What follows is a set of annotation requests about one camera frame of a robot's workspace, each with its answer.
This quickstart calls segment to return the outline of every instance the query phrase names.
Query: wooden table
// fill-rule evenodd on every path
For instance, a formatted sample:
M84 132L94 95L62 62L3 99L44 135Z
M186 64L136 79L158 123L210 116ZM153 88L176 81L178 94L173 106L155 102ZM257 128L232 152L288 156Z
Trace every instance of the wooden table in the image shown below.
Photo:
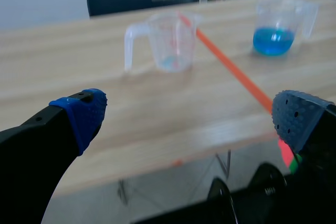
M271 98L295 89L336 101L336 0L320 4L311 39L287 58L257 57L251 40L259 0L232 0L112 15L0 34L0 130L48 102L85 88L108 97L106 119L55 195L187 162L275 132L269 114L200 42L193 68L156 70L148 39L135 42L123 71L123 35L131 23L179 9L202 14L200 29Z

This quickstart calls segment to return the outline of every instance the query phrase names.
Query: measuring cup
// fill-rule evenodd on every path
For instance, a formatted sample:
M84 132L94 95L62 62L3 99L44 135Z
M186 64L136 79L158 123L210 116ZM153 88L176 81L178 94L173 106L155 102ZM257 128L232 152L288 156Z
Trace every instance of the measuring cup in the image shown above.
M253 45L257 52L276 56L287 52L297 34L308 39L314 28L319 6L301 0L264 1L257 6Z
M125 70L132 68L133 41L149 36L159 69L180 72L191 66L195 54L196 27L201 16L171 12L157 14L143 23L131 25L125 33Z

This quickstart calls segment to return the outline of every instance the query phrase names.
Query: textured gripper pad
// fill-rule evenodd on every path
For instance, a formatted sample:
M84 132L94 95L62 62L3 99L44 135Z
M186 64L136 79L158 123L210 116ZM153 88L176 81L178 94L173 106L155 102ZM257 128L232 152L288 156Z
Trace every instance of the textured gripper pad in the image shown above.
M272 118L278 135L298 153L329 104L333 103L299 91L278 93L272 105Z

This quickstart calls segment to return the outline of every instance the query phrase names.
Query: blue liquid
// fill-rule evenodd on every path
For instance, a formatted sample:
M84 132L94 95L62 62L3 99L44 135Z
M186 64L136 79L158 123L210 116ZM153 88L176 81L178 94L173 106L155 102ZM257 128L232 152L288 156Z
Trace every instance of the blue liquid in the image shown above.
M289 50L294 38L295 33L290 30L263 27L255 31L253 45L261 54L282 55Z

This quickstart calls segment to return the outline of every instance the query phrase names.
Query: white object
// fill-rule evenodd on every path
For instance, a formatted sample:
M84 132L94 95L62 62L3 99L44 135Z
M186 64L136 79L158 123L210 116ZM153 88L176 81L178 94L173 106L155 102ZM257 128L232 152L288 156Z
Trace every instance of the white object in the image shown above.
M166 72L180 72L191 66L195 54L196 27L201 16L172 12L157 14L131 25L125 33L125 70L132 68L133 41L148 35L155 63Z

